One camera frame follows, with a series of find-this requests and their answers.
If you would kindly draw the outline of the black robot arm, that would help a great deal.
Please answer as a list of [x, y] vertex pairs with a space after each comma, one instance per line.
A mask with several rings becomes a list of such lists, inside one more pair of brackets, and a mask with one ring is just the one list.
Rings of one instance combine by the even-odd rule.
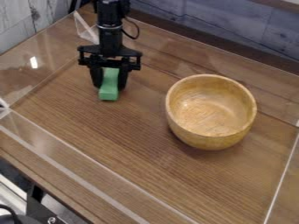
[[93, 9], [97, 13], [98, 43], [77, 47], [78, 64], [89, 69], [92, 84], [96, 88], [102, 86], [104, 69], [117, 70], [117, 89], [126, 86], [128, 74], [141, 69], [142, 53], [124, 46], [122, 35], [137, 39], [140, 35], [136, 26], [136, 35], [129, 35], [122, 28], [122, 20], [130, 9], [129, 0], [93, 0]]

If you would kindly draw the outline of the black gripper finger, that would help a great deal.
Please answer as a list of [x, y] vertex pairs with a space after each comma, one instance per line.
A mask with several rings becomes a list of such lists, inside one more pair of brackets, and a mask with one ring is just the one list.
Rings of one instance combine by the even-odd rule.
[[128, 77], [128, 69], [122, 66], [118, 69], [118, 76], [117, 76], [117, 90], [121, 91], [126, 86], [126, 77]]
[[93, 66], [89, 69], [89, 75], [90, 75], [90, 80], [92, 84], [96, 88], [101, 87], [102, 79], [104, 79], [104, 70], [101, 67]]

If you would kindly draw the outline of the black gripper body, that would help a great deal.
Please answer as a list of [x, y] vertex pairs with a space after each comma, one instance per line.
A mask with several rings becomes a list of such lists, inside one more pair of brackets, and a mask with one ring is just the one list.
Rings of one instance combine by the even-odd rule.
[[110, 67], [120, 68], [128, 65], [128, 70], [141, 69], [142, 53], [137, 50], [126, 48], [124, 45], [113, 54], [102, 54], [98, 45], [80, 45], [78, 51], [78, 64], [81, 66], [92, 67]]

